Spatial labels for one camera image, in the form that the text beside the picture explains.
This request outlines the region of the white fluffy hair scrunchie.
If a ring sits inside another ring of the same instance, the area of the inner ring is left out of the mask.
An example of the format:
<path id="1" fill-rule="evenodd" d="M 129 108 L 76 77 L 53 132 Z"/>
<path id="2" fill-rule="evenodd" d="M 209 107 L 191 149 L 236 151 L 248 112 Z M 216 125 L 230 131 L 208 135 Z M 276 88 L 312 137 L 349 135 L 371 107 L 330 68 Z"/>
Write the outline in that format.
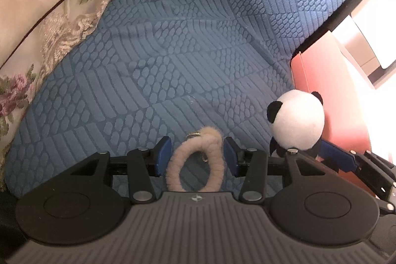
<path id="1" fill-rule="evenodd" d="M 218 192 L 224 174 L 222 134 L 214 127 L 203 127 L 189 134 L 174 151 L 167 165 L 167 188 L 174 192 Z"/>

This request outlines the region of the panda plush toy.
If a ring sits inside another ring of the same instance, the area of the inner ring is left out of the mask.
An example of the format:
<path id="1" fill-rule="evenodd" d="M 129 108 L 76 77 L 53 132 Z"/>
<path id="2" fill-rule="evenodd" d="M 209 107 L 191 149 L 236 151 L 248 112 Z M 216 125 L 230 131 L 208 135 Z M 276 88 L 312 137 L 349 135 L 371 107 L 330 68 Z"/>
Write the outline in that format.
<path id="1" fill-rule="evenodd" d="M 288 91 L 268 105 L 267 119 L 272 131 L 270 156 L 284 157 L 288 149 L 318 156 L 325 125 L 320 93 Z"/>

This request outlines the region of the pink cardboard box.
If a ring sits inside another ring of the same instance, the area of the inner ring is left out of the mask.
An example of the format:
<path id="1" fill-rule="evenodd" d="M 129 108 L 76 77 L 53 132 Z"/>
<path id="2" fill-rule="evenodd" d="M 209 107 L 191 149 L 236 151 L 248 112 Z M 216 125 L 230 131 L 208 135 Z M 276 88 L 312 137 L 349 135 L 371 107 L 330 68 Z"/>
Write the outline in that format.
<path id="1" fill-rule="evenodd" d="M 325 33 L 291 60 L 295 88 L 323 98 L 323 139 L 345 151 L 369 150 L 395 163 L 395 77 L 379 88 L 346 48 Z"/>

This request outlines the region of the beige folding chair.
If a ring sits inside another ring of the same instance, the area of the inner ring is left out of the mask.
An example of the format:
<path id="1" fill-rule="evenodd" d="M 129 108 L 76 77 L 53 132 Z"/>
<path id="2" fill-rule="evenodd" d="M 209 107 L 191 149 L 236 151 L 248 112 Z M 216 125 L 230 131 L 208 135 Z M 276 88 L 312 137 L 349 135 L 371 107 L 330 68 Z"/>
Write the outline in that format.
<path id="1" fill-rule="evenodd" d="M 346 0 L 293 56 L 332 33 L 375 88 L 395 76 L 395 0 Z"/>

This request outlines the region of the floral sofa cover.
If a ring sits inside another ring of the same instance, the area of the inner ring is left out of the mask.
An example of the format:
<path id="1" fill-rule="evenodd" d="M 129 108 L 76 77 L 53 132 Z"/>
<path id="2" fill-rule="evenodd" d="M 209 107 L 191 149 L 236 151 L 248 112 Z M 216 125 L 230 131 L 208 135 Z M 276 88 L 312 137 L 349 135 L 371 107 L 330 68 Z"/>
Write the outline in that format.
<path id="1" fill-rule="evenodd" d="M 1 161 L 36 93 L 60 61 L 96 29 L 111 0 L 61 0 L 1 63 Z"/>

